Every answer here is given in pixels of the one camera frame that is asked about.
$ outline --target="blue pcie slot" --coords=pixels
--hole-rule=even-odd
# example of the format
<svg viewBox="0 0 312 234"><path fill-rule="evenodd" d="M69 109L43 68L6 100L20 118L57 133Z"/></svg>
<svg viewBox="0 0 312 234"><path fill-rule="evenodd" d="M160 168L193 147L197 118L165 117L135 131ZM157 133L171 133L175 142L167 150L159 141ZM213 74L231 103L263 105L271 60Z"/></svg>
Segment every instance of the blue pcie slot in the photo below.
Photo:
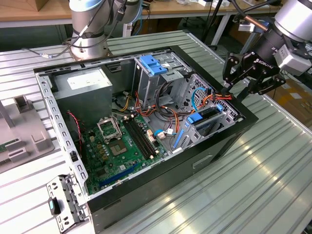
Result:
<svg viewBox="0 0 312 234"><path fill-rule="evenodd" d="M175 148L175 147L177 146L177 144L179 143L179 141L180 141L180 139L181 139L183 133L184 133L184 130L182 129L181 132L180 132L180 134L179 134L179 136L177 137L177 139L176 139L176 141L175 141L174 148Z"/></svg>
<svg viewBox="0 0 312 234"><path fill-rule="evenodd" d="M118 179L120 179L120 178L122 178L122 177L124 177L124 176L126 176L128 174L130 174L131 172L133 172L135 170L136 166L137 166L137 164L133 165L132 167L128 168L127 170L125 170L123 172L118 173L117 175L114 175L114 176L112 176L112 177L110 177L110 178L100 182L98 184L99 187L102 187L104 185L110 184L110 183L112 183L112 182L114 182L114 181L116 181L116 180L118 180Z"/></svg>

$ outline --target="motherboard chip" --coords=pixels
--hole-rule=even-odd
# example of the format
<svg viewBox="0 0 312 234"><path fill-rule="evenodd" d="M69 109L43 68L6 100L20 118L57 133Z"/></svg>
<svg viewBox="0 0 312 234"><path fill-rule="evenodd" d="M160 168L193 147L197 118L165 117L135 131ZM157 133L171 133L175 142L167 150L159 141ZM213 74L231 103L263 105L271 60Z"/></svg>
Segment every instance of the motherboard chip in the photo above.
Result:
<svg viewBox="0 0 312 234"><path fill-rule="evenodd" d="M100 169L100 170L97 171L97 176L103 176L103 175L105 175L105 174L106 174L106 171L105 171L104 168L102 168L102 169Z"/></svg>
<svg viewBox="0 0 312 234"><path fill-rule="evenodd" d="M109 143L109 148L111 149L114 156L120 155L124 152L127 152L125 143L122 140L115 140Z"/></svg>

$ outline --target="blue drive bay latch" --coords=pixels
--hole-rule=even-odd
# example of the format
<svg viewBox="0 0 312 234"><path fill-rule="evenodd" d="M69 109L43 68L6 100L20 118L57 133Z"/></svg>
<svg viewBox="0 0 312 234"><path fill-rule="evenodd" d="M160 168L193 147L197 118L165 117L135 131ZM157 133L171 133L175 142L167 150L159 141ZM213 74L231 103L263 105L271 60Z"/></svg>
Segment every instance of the blue drive bay latch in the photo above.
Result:
<svg viewBox="0 0 312 234"><path fill-rule="evenodd" d="M168 70L160 65L159 61L151 55L140 57L143 65L152 73L153 76L166 73Z"/></svg>

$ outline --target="motherboard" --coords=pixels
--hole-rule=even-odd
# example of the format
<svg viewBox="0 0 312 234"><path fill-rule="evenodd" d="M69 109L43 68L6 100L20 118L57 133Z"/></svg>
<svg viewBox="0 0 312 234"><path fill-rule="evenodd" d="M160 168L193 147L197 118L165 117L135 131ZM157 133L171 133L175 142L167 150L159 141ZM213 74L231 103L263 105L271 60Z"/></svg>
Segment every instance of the motherboard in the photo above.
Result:
<svg viewBox="0 0 312 234"><path fill-rule="evenodd" d="M90 195L167 156L142 116L100 121L82 138Z"/></svg>

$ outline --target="yellow wires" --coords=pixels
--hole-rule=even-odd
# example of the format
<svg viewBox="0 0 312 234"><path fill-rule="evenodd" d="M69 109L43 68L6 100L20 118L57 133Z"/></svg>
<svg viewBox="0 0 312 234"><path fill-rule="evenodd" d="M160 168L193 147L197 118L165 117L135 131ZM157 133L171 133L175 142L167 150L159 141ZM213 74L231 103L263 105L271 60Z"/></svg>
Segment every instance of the yellow wires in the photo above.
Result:
<svg viewBox="0 0 312 234"><path fill-rule="evenodd" d="M131 96L127 96L127 100L126 100L126 105L125 105L125 107L124 108L122 108L121 110L119 110L119 111L121 111L121 112L124 112L125 110L127 110L127 108L128 108L128 105L129 105L129 100L131 99Z"/></svg>

